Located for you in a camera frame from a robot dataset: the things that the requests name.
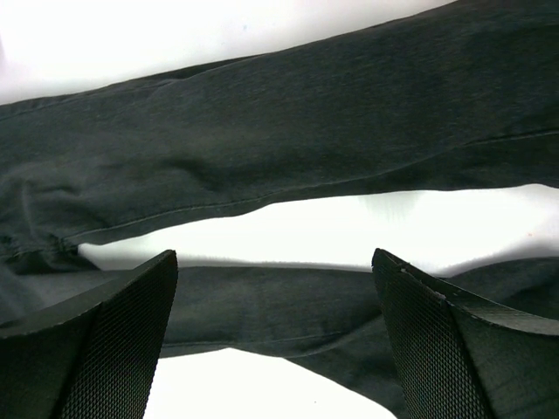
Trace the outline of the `black trousers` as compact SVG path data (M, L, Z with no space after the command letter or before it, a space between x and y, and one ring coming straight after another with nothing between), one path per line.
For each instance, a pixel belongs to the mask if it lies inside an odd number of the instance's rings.
M80 244L267 204L558 188L558 1L455 1L280 52L1 105L1 324ZM162 357L279 356L411 418L371 273L182 268Z

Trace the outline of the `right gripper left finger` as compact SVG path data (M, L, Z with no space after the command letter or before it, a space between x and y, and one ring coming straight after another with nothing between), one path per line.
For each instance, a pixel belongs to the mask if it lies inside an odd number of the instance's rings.
M1 325L3 418L142 418L176 293L164 251Z

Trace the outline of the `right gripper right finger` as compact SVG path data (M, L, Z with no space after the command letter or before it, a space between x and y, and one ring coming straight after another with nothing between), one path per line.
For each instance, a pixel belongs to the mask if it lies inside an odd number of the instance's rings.
M412 418L556 418L558 322L504 306L384 250L372 258Z

